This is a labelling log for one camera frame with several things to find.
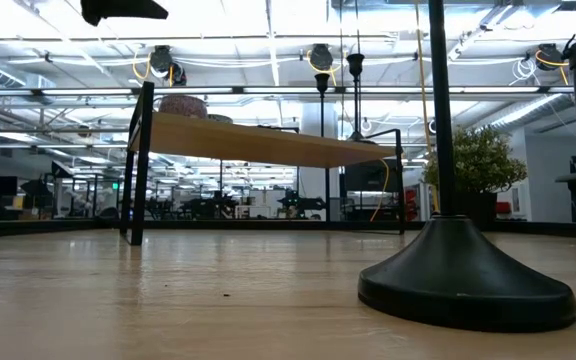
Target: plant pot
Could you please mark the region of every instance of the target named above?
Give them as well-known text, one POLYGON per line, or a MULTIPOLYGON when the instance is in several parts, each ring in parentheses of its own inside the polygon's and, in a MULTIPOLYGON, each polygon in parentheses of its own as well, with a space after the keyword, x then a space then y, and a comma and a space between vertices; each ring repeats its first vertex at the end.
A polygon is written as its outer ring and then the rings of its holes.
POLYGON ((468 216, 480 230, 488 230, 497 217, 496 193, 457 193, 457 214, 468 216))

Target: ceiling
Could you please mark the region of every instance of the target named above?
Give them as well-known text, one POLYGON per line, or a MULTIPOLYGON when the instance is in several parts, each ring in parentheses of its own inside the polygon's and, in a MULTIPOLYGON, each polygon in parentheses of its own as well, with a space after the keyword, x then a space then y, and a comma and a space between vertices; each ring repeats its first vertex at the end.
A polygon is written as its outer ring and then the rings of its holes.
MULTIPOLYGON (((425 65, 425 80, 420 81, 420 61, 415 58, 418 47, 414 1, 360 0, 358 17, 354 1, 157 2, 170 13, 165 21, 107 19, 92 27, 82 19, 81 7, 75 0, 0 0, 0 9, 6 9, 0 11, 0 69, 23 78, 40 75, 44 84, 56 88, 134 88, 142 82, 138 75, 146 73, 148 54, 154 46, 169 45, 173 57, 186 71, 189 87, 314 87, 316 72, 309 64, 308 52, 313 44, 327 44, 335 61, 333 67, 339 68, 333 76, 337 86, 352 87, 352 76, 345 63, 341 66, 340 59, 358 51, 366 56, 361 75, 364 86, 432 85, 427 6, 422 4, 420 8, 425 57, 421 62, 425 65)), ((524 0, 525 6, 495 6, 498 2, 493 0, 446 3, 451 86, 565 85, 559 71, 535 69, 533 59, 539 44, 554 43, 561 51, 576 34, 576 6, 570 6, 576 1, 524 0), (522 62, 526 54, 531 59, 522 62)), ((569 75, 566 67, 564 74, 569 75)), ((147 80, 158 87, 168 86, 166 79, 156 78, 152 73, 147 80)), ((230 116, 235 123, 284 126, 302 121, 303 104, 316 101, 312 96, 281 93, 201 98, 207 101, 210 113, 230 116)), ((370 126, 366 125, 364 131, 400 128, 404 142, 425 143, 420 100, 418 94, 396 99, 365 95, 362 116, 370 126)), ((533 100, 523 101, 528 104, 533 100)), ((351 94, 343 102, 338 97, 329 101, 336 103, 339 120, 351 120, 351 94)), ((479 120, 494 116, 516 101, 511 96, 472 95, 453 100, 451 113, 456 125, 477 126, 479 120)), ((0 112, 4 112, 0 114, 0 128, 37 127, 42 119, 44 124, 52 121, 51 129, 82 125, 126 128, 134 98, 78 96, 59 98, 56 103, 67 105, 0 97, 0 112)), ((432 101, 427 105, 432 118, 432 101)), ((544 133, 566 134, 571 126, 556 127, 556 124, 571 121, 574 111, 564 109, 562 114, 549 114, 526 126, 531 131, 552 126, 544 133)), ((120 134, 82 138, 57 133, 38 137, 40 141, 69 144, 111 143, 120 138, 120 134)), ((15 141, 18 139, 0 136, 0 143, 15 141)), ((393 138, 383 137, 379 141, 390 143, 393 138)), ((81 156, 77 150, 63 153, 81 156)), ((123 153, 116 149, 110 154, 95 152, 94 156, 120 163, 123 153)), ((182 164, 184 161, 170 159, 182 164)), ((76 164, 90 165, 80 157, 75 160, 76 164)))

